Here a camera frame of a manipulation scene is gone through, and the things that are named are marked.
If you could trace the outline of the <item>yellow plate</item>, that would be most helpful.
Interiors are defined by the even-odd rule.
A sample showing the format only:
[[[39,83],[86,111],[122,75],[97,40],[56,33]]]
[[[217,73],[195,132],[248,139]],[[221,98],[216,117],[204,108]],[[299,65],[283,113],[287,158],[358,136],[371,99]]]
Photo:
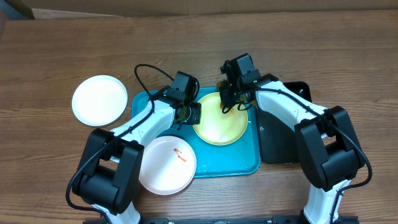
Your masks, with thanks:
[[[237,141],[246,131],[248,112],[234,106],[226,114],[222,113],[218,92],[209,93],[198,102],[201,104],[200,124],[195,124],[193,129],[205,142],[224,146]]]

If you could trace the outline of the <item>green yellow sponge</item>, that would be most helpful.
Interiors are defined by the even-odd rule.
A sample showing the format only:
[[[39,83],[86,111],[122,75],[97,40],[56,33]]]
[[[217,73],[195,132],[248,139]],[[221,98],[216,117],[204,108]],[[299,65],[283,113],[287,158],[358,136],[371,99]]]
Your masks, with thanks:
[[[218,83],[216,84],[217,89],[220,90],[221,87],[223,86],[223,84],[224,84],[224,81],[218,82]]]

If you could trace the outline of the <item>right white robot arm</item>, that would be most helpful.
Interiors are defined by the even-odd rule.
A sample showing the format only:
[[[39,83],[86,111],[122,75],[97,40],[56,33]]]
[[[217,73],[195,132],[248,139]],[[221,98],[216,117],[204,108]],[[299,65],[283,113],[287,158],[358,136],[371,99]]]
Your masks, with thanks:
[[[267,149],[291,147],[310,182],[307,204],[292,223],[358,223],[338,207],[348,189],[369,183],[373,170],[361,149],[347,111],[325,108],[303,98],[288,83],[266,78],[249,83],[217,83],[224,113],[254,105],[265,113]]]

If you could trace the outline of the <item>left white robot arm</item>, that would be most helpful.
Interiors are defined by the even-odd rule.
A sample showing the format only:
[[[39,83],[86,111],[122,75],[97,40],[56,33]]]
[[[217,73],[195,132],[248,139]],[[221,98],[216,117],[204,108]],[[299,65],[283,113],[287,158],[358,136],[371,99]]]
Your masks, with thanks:
[[[96,128],[67,185],[68,205],[99,213],[100,223],[140,223],[132,200],[144,148],[175,124],[199,124],[200,115],[200,103],[162,98],[150,100],[139,114],[112,131]]]

